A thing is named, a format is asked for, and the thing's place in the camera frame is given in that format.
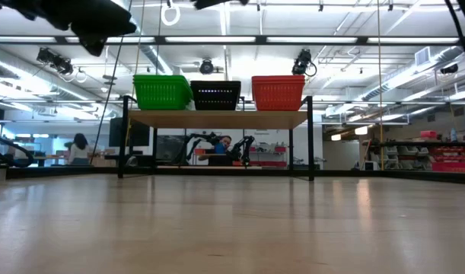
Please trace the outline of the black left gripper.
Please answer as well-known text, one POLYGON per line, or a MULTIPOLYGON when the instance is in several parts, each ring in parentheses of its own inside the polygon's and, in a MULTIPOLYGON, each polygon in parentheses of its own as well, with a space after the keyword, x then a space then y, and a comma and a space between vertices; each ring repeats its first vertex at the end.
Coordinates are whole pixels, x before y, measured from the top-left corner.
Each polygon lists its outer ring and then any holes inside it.
POLYGON ((92 55, 100 56, 109 37, 120 37, 136 31, 128 10, 112 0, 75 0, 74 18, 54 0, 0 0, 0 10, 11 8, 26 19, 43 18, 54 28, 68 30, 92 55))

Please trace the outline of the wooden shelf black metal legs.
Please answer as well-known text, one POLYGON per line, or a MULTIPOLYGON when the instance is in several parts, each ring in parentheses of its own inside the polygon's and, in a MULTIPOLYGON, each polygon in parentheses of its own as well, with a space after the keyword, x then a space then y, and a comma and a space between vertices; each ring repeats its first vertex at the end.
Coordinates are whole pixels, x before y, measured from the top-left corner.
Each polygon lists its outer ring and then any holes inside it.
MULTIPOLYGON (((130 110, 129 101, 132 98, 125 96, 123 99, 123 125, 122 129, 127 134, 132 120, 145 124, 153 129, 151 136, 157 137, 159 129, 279 129, 288 131, 289 164, 286 170, 296 170, 293 167, 293 130, 303 122, 307 124, 307 153, 308 168, 315 170, 314 164, 314 121, 313 99, 307 96, 302 100, 305 111, 232 111, 232 110, 130 110)), ((151 167, 164 167, 156 161, 157 142, 151 144, 151 167)), ((118 177, 122 178, 125 167, 126 137, 121 139, 118 157, 118 177)))

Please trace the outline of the black ceiling spotlight cluster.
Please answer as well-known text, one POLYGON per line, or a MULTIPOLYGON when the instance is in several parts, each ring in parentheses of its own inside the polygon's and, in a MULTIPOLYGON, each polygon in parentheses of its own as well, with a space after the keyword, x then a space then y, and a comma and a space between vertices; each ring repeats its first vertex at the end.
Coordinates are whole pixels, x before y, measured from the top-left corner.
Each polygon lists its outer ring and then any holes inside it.
POLYGON ((49 48, 40 48, 37 61, 54 69, 60 75, 71 75, 74 71, 70 59, 54 53, 49 48))

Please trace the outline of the black rig beam with lights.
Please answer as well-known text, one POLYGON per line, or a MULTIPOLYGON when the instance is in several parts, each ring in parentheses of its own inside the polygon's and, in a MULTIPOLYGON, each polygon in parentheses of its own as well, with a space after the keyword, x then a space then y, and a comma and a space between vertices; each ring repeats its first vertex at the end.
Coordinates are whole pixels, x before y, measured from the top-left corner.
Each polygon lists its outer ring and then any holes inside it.
POLYGON ((110 37, 106 45, 242 45, 242 46, 461 46, 458 37, 338 36, 128 36, 110 37))

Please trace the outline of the black monitor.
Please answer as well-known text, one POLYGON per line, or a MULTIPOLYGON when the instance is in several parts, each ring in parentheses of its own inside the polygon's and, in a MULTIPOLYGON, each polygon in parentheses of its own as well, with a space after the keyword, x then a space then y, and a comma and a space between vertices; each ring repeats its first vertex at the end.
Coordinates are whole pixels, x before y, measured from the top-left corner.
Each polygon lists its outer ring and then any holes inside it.
MULTIPOLYGON (((126 133, 122 129, 123 119, 113 118, 110 120, 109 146, 119 147, 122 138, 126 137, 126 133)), ((149 146, 150 127, 143 123, 132 120, 130 123, 129 137, 127 146, 149 146)))

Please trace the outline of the person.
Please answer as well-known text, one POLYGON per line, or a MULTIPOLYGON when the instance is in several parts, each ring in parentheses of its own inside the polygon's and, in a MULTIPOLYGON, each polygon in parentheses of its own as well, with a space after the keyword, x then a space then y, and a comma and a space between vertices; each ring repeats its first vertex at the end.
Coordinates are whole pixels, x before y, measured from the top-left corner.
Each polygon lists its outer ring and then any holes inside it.
POLYGON ((68 164, 70 165, 89 165, 89 144, 82 133, 77 133, 70 147, 68 164))
POLYGON ((208 161, 208 166, 231 166, 233 161, 226 155, 226 151, 231 144, 229 135, 222 136, 219 143, 205 151, 205 154, 198 157, 199 161, 208 161))

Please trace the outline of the storage rack with red bins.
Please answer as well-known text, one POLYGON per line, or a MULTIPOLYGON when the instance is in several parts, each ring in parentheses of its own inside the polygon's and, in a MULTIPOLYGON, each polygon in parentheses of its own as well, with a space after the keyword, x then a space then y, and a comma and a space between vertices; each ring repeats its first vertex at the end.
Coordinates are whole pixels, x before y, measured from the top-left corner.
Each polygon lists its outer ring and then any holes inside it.
POLYGON ((384 170, 465 173, 465 135, 421 131, 418 138, 363 141, 365 160, 384 170))

